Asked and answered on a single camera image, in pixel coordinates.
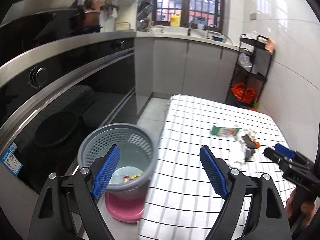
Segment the gray plastic basket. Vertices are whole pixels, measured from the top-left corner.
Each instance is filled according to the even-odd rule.
[[[109,184],[106,191],[122,198],[132,199],[142,196],[147,191],[156,168],[158,153],[148,133],[136,125],[115,123],[93,131],[79,148],[79,167],[90,167],[93,161],[104,156],[113,144],[120,148],[120,161],[116,169],[133,166],[143,173],[129,182]]]

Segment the sticker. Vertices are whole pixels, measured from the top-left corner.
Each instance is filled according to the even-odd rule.
[[[17,145],[13,142],[9,148],[4,153],[1,161],[8,167],[12,173],[17,176],[19,171],[22,168],[22,164],[18,161],[18,159],[13,155],[17,149]]]

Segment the kitchen cabinet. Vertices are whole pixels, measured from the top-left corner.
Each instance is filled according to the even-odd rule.
[[[210,99],[221,50],[221,47],[212,44],[189,42],[182,94]]]
[[[224,104],[228,93],[229,82],[235,68],[237,56],[238,51],[222,48],[221,59],[219,62],[216,79],[213,83],[213,90],[210,100]]]
[[[153,47],[154,38],[134,40],[134,71],[138,113],[153,92]]]
[[[153,92],[173,96],[181,94],[188,42],[156,38],[154,43]]]

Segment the stove knob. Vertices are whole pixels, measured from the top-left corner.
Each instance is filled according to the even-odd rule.
[[[33,73],[33,80],[39,85],[44,84],[48,80],[48,71],[46,68],[39,68]]]
[[[124,41],[117,41],[116,42],[116,47],[120,49],[124,49]]]

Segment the human hand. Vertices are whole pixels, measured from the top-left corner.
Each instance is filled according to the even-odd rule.
[[[292,203],[296,196],[296,188],[291,192],[290,197],[287,199],[285,205],[285,211],[287,213],[287,218],[290,218],[293,212]],[[316,214],[316,202],[304,202],[301,206],[301,212],[306,215],[305,219],[301,223],[301,227],[306,228],[311,220],[313,219],[314,215]]]

